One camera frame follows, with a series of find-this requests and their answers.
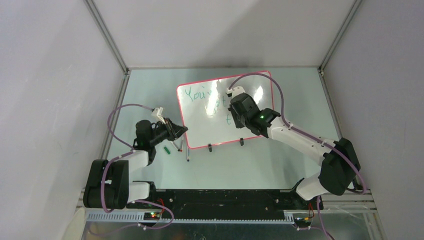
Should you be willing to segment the pink-framed whiteboard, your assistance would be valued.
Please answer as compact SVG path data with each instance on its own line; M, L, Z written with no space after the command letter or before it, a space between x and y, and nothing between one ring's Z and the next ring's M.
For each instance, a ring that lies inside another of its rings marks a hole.
M236 128L228 110L228 88L242 87L260 109L274 108L271 73L259 71L237 81L237 75L180 84L176 95L182 123L191 150L254 139L256 135L247 128Z

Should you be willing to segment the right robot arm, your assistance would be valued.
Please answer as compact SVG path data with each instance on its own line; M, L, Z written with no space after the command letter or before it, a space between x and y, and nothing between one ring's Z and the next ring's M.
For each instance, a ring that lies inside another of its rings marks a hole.
M291 204L304 209L311 199L331 193L341 196L359 173L360 165L352 143L341 138L332 141L309 134L270 108L260 110L254 99L244 91L228 90L229 111L236 128L249 129L256 136L263 136L286 144L307 155L320 166L319 173L299 180L292 188Z

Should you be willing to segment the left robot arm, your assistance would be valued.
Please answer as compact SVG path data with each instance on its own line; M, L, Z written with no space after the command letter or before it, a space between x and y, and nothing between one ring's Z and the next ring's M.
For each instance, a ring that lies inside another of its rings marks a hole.
M169 118L150 122L141 120L135 125L133 149L111 160L97 159L91 164L86 182L83 205L103 209L107 213L124 209L128 202L138 200L145 208L153 208L158 194L147 182L135 179L142 168L152 164L156 146L163 141L173 142L188 131L188 127L173 123Z

